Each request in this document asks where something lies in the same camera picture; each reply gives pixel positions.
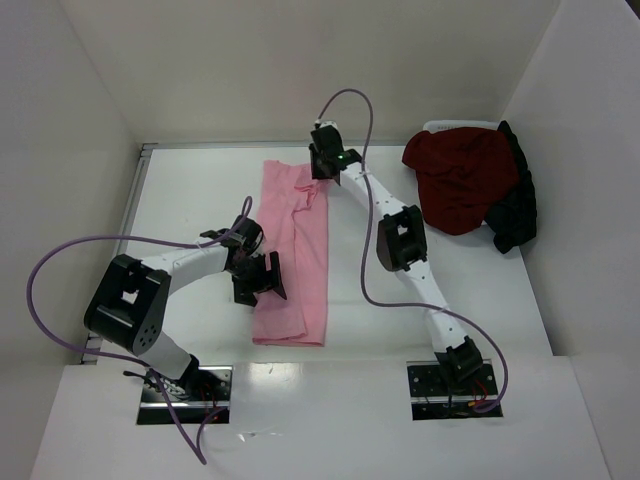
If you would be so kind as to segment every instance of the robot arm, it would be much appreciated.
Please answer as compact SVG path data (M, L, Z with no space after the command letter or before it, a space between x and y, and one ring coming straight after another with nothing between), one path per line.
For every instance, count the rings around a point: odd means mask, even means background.
M225 230L201 234L203 243ZM259 252L262 228L245 219L222 243L203 248L177 249L140 260L115 257L100 282L84 317L92 332L125 348L187 393L218 379L198 369L199 361L162 331L169 296L205 276L231 273L234 301L255 306L256 293L273 290L286 299L277 252L271 252L271 269Z
M355 150L345 151L335 123L316 124L311 132L312 175L334 179L366 209L373 196L373 218L378 225L376 253L383 267L413 290L423 303L446 305L427 260L427 242L422 213L394 198L371 174L362 169L362 157ZM426 324L443 375L451 383L471 377L481 366L482 356L462 325L442 311L428 311Z

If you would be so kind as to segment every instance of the pink towel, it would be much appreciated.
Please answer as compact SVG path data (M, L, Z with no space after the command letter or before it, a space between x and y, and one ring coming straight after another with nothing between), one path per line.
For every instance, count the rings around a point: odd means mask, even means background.
M308 164L264 162L257 221L264 230L264 251L280 254L287 300L274 292L258 295L254 343L324 345L329 281L327 188L327 182L311 178Z

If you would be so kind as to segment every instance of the laundry basket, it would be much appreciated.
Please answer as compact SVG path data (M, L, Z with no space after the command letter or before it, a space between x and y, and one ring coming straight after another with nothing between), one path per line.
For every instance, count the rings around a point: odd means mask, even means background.
M486 128L488 130L497 130L498 122L483 122L481 120L431 120L422 127L422 130L426 130L430 133L442 132L444 130L453 130L454 128L461 127L477 127ZM486 225L487 222L483 221L480 226Z

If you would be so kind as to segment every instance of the beige wall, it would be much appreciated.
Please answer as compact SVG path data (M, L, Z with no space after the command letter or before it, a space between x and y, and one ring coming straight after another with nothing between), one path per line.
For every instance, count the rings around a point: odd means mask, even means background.
M638 479L640 20L624 0L563 0L504 116L536 183L524 252L549 336L614 480Z
M497 119L558 0L61 0L138 141L307 140L353 86L374 136ZM331 115L363 138L366 110Z
M64 240L118 230L137 147L57 2L0 2L0 65L0 476L22 480L70 360L30 320L27 275ZM43 271L36 303L65 338L86 335L81 313L112 248L77 248Z

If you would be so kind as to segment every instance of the dark red cloth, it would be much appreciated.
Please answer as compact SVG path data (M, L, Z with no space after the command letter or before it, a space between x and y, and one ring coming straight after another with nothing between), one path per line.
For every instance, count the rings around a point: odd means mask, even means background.
M416 171L425 221L451 235L478 228L520 180L504 134L484 128L420 132L402 163Z

